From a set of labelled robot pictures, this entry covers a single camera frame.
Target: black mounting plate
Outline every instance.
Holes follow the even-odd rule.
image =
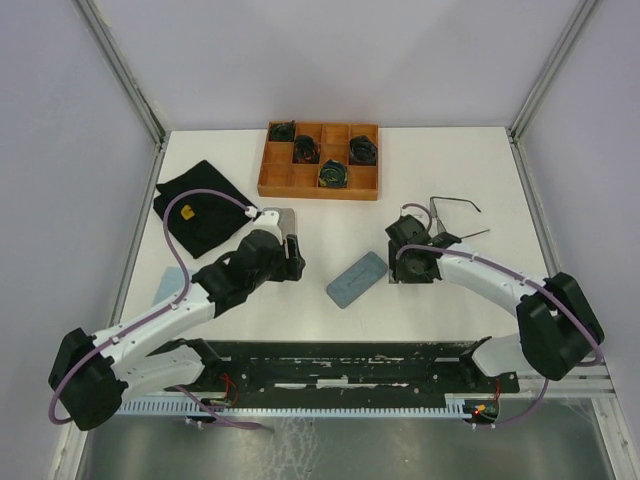
[[[496,380],[464,360],[475,343],[209,341],[222,363],[188,388],[224,391],[222,372],[238,385],[237,408],[441,408],[446,393],[495,392]],[[498,378],[503,393],[519,392],[515,373]],[[327,381],[333,386],[323,385]]]

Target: red wire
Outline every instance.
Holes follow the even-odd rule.
[[[231,389],[231,386],[233,386],[233,388],[235,388],[236,390],[236,394],[233,397],[233,402],[231,402],[231,407],[233,407],[238,401],[238,397],[240,396],[240,392],[238,391],[238,386],[233,382],[233,380],[231,380],[231,378],[229,377],[229,374],[227,373],[222,375],[220,378],[224,379],[227,382],[227,386],[224,392],[225,401],[229,398],[229,390]]]
[[[496,402],[500,398],[500,379],[496,377],[496,393],[493,396],[493,401]]]
[[[226,373],[222,375],[220,378],[224,379],[227,382],[227,385],[224,390],[224,400],[226,401],[227,398],[229,398],[229,388],[230,388],[229,383],[231,382],[231,379],[229,378],[229,375],[227,375]]]
[[[233,388],[236,389],[236,394],[235,394],[235,396],[233,398],[233,402],[231,402],[231,406],[233,407],[236,404],[236,402],[238,401],[238,397],[240,396],[240,391],[238,390],[238,386],[235,383],[233,383],[233,381],[231,381],[231,379],[229,379],[229,383],[231,383],[231,385],[233,385]]]

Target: metal bracket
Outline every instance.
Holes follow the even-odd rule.
[[[242,417],[304,418],[471,418],[464,413],[464,400],[450,398],[444,408],[230,408],[221,415]],[[208,417],[207,412],[183,395],[148,395],[124,404],[116,415]]]

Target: eyeglasses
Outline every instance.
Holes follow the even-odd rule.
[[[469,203],[473,206],[473,208],[476,209],[476,212],[478,213],[482,213],[482,210],[480,210],[480,207],[478,207],[474,202],[472,202],[471,200],[467,200],[465,198],[455,198],[455,197],[431,197],[429,198],[429,211],[431,212],[431,216],[433,217],[433,220],[436,222],[436,229],[438,233],[443,233],[447,231],[447,228],[444,226],[444,223],[442,222],[442,219],[440,218],[440,215],[438,215],[438,208],[436,207],[436,200],[447,200],[447,201],[452,201],[452,202],[464,202],[464,203]],[[476,233],[472,233],[470,235],[465,235],[464,237],[460,237],[461,239],[463,238],[470,238],[470,237],[475,237],[476,235],[480,235],[482,233],[487,233],[491,231],[490,228],[487,228],[485,230],[481,230],[479,232]]]

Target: metal frame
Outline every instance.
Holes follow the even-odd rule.
[[[516,141],[520,140],[529,128],[558,73],[567,62],[589,20],[601,3],[601,0],[580,1],[511,127],[512,136]]]
[[[135,111],[145,125],[149,136],[156,143],[156,151],[153,166],[149,175],[149,182],[145,191],[144,199],[140,208],[140,214],[135,228],[135,233],[131,241],[129,255],[126,261],[125,270],[120,289],[117,293],[113,312],[109,325],[114,324],[120,318],[127,290],[133,274],[133,268],[137,257],[142,235],[146,224],[146,218],[151,207],[153,192],[164,153],[166,151],[166,141],[168,135],[165,128],[154,114],[149,102],[140,91],[134,77],[126,65],[122,55],[111,34],[109,28],[103,21],[99,9],[93,0],[71,0],[76,6],[86,27],[94,36],[94,39],[104,55],[107,64],[113,71],[116,79],[121,85],[123,92],[130,99]],[[527,97],[519,115],[517,116],[511,129],[507,130],[511,144],[518,174],[522,181],[522,187],[527,199],[531,217],[538,240],[540,242],[543,257],[547,270],[554,274],[560,270],[560,261],[557,256],[557,249],[552,241],[548,226],[544,219],[544,212],[531,171],[527,164],[526,153],[522,145],[522,139],[528,127],[533,121],[544,98],[557,78],[561,68],[566,63],[579,38],[585,31],[589,20],[593,17],[596,9],[602,2],[600,0],[581,0],[567,27],[558,40],[549,60],[545,63],[541,75],[536,82],[531,93]],[[609,455],[611,465],[617,478],[633,479],[640,478],[640,467],[635,449],[632,447],[626,423],[622,416],[620,406],[608,371],[605,366],[590,369],[588,372],[572,372],[565,381],[554,385],[549,391],[549,397],[589,397],[592,399],[603,441]],[[535,372],[518,372],[523,378],[522,392],[517,397],[532,397],[536,394],[541,378]],[[449,401],[455,403],[457,395],[447,396]],[[75,478],[80,459],[84,450],[86,433],[80,432],[75,425],[70,424],[61,433],[60,443],[54,455],[54,462],[49,474],[51,480],[67,480]]]
[[[160,145],[164,141],[165,128],[153,113],[149,102],[144,98],[140,88],[134,80],[131,70],[124,61],[116,42],[109,33],[106,25],[93,0],[71,0],[89,32],[93,35],[97,46],[100,48],[107,65],[115,75],[118,83],[122,87],[124,94],[131,101],[134,110],[144,123],[151,139]]]

